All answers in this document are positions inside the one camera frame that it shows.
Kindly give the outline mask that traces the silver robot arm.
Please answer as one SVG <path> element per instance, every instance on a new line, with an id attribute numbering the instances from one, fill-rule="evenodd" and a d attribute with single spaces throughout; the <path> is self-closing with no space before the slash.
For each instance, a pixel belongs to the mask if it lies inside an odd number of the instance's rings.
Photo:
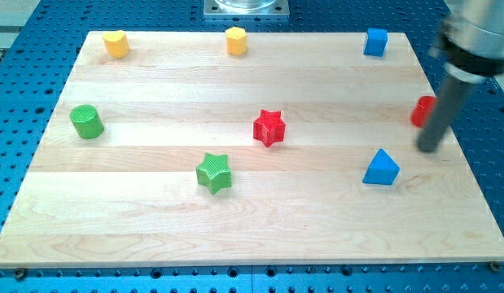
<path id="1" fill-rule="evenodd" d="M 446 57 L 445 70 L 477 84 L 504 73 L 504 0 L 468 0 L 440 23 L 429 54 Z"/>

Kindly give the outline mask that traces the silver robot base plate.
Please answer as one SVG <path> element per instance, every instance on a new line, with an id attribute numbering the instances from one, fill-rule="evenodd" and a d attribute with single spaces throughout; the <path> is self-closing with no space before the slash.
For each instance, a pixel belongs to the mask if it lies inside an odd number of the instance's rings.
<path id="1" fill-rule="evenodd" d="M 204 0 L 205 18 L 288 17 L 288 0 Z"/>

